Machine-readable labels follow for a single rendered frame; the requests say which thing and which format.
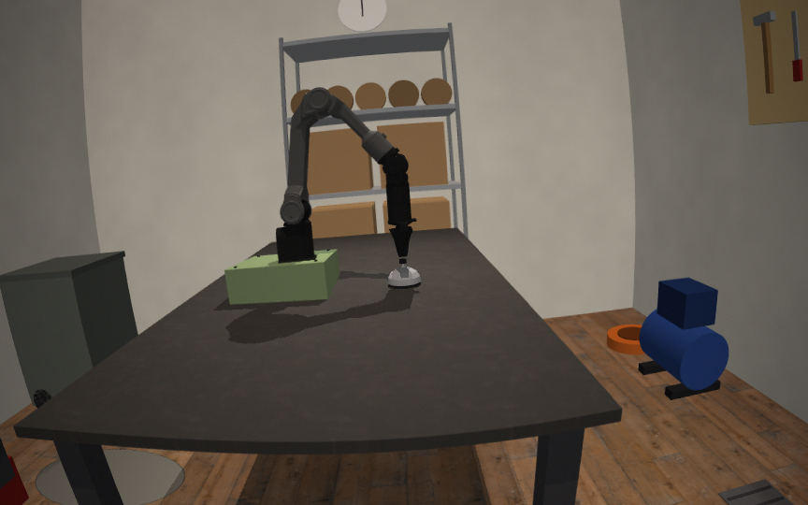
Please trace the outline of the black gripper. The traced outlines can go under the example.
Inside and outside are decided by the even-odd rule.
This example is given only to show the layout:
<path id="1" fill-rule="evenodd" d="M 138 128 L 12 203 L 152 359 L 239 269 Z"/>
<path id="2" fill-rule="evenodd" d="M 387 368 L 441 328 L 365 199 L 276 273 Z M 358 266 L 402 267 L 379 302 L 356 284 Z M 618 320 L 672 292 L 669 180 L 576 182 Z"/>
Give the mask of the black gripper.
<path id="1" fill-rule="evenodd" d="M 397 254 L 399 257 L 407 256 L 413 230 L 408 224 L 416 222 L 416 219 L 411 217 L 411 201 L 387 203 L 387 208 L 388 224 L 397 226 L 389 229 L 396 244 Z M 407 221 L 409 222 L 407 223 Z"/>

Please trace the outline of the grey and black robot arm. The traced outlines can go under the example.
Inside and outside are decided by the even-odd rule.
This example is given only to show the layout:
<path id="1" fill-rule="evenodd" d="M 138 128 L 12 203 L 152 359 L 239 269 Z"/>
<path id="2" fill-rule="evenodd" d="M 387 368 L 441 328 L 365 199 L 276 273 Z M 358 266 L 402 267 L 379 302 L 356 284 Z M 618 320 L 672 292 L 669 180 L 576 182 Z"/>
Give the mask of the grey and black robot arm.
<path id="1" fill-rule="evenodd" d="M 411 201 L 409 178 L 406 173 L 409 164 L 405 156 L 398 153 L 399 149 L 394 148 L 384 133 L 370 131 L 346 104 L 333 94 L 331 97 L 330 95 L 330 92 L 323 87 L 312 89 L 303 96 L 291 119 L 288 185 L 280 209 L 283 226 L 288 228 L 276 229 L 279 263 L 315 260 L 317 255 L 314 256 L 309 220 L 311 205 L 307 182 L 310 127 L 322 118 L 330 115 L 333 118 L 341 118 L 362 138 L 362 148 L 379 165 L 383 165 L 387 203 Z M 394 184 L 400 184 L 400 187 Z"/>

